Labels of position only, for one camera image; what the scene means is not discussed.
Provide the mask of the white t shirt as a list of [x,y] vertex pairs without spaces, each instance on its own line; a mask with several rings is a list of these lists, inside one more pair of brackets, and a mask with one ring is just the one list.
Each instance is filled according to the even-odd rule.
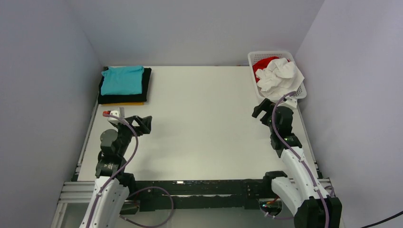
[[305,79],[295,62],[287,58],[272,60],[265,69],[258,69],[256,75],[260,79],[256,83],[258,91],[270,100],[296,92]]

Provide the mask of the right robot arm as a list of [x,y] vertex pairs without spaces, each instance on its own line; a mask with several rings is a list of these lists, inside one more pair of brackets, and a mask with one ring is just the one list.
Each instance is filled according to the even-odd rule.
[[281,199],[297,228],[338,228],[341,201],[328,193],[308,166],[302,144],[293,133],[294,112],[267,98],[254,107],[252,117],[257,118],[261,112],[265,113],[261,123],[270,129],[271,146],[291,174],[288,177],[282,171],[267,172],[262,192]]

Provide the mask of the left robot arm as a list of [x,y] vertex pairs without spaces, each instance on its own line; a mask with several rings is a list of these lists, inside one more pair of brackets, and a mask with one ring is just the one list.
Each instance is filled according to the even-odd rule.
[[136,195],[137,187],[132,173],[126,173],[128,160],[125,152],[134,138],[151,132],[152,117],[137,115],[120,117],[116,111],[106,113],[112,129],[100,136],[101,151],[96,164],[96,179],[91,200],[80,227],[113,228],[124,202]]

